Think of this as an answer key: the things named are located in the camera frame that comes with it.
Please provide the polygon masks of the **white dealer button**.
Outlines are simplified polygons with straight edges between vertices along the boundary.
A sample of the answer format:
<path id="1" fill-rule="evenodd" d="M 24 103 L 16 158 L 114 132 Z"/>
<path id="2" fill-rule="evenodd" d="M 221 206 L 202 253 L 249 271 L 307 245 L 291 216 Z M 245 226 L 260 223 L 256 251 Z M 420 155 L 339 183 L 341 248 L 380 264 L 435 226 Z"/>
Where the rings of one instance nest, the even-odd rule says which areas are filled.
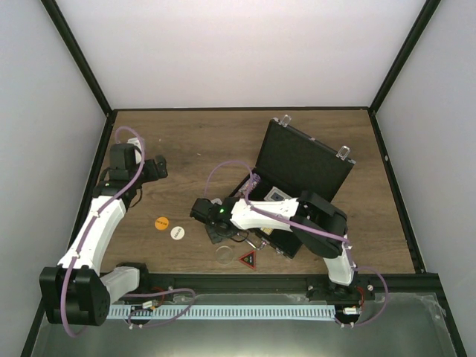
<path id="1" fill-rule="evenodd" d="M 170 231 L 170 236 L 174 240 L 181 240 L 185 235 L 185 230 L 181 226 L 175 226 Z"/>

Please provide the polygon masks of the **triangular all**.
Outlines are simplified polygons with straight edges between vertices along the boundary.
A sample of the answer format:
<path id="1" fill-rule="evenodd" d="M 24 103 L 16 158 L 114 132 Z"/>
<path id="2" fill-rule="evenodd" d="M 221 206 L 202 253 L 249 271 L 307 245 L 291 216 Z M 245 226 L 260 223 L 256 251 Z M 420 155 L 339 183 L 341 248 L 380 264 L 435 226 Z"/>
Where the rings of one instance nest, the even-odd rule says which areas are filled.
<path id="1" fill-rule="evenodd" d="M 256 270 L 257 269 L 256 251 L 252 250 L 252 251 L 249 251 L 246 254 L 243 254 L 239 258 L 239 262 L 242 263 L 244 266 L 247 266 L 248 268 L 252 269 L 252 270 Z"/>

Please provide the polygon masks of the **orange big blind button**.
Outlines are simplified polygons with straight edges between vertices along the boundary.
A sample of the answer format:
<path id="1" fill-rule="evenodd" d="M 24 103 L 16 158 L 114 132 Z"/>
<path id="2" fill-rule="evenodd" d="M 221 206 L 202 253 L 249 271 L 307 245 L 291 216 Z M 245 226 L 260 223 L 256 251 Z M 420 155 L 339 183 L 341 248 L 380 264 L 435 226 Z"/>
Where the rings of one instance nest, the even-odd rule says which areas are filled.
<path id="1" fill-rule="evenodd" d="M 158 217 L 154 222 L 154 226 L 158 231 L 166 230 L 169 224 L 170 224 L 169 219 L 164 216 Z"/>

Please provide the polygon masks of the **black poker case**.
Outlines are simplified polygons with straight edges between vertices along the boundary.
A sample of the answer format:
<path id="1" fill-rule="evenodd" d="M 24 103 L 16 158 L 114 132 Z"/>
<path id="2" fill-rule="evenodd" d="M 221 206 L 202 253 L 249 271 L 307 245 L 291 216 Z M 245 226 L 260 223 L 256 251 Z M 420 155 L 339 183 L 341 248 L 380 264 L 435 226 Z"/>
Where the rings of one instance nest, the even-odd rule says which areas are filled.
<path id="1" fill-rule="evenodd" d="M 331 203 L 355 163 L 326 144 L 273 119 L 252 170 L 261 181 L 249 193 L 249 199 L 264 201 L 270 189 L 277 187 L 291 198 L 310 191 Z"/>

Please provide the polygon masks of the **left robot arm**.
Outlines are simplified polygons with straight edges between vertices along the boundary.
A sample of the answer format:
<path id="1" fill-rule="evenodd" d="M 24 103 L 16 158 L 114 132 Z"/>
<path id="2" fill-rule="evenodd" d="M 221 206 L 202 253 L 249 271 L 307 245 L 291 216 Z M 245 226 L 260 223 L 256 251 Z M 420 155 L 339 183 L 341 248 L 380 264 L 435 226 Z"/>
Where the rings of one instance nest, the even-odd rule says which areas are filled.
<path id="1" fill-rule="evenodd" d="M 161 155 L 144 159 L 138 138 L 114 144 L 109 166 L 93 189 L 93 198 L 76 239 L 54 267 L 45 267 L 39 284 L 46 318 L 51 324 L 100 326 L 109 307 L 124 295 L 146 299 L 152 291 L 147 266 L 121 263 L 108 274 L 100 273 L 112 235 L 145 183 L 167 177 Z"/>

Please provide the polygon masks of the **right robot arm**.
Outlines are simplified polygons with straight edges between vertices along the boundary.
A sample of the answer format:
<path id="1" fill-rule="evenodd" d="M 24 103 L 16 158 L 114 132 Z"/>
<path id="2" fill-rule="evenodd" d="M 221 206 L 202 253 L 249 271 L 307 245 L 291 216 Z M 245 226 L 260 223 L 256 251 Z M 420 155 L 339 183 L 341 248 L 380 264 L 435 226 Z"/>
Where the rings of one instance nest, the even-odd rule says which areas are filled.
<path id="1" fill-rule="evenodd" d="M 190 217 L 220 235 L 270 228 L 296 237 L 314 255 L 324 259 L 332 294 L 346 300 L 357 290 L 356 264 L 350 257 L 347 215 L 318 194 L 303 191 L 297 198 L 251 201 L 228 197 L 221 204 L 198 198 Z"/>

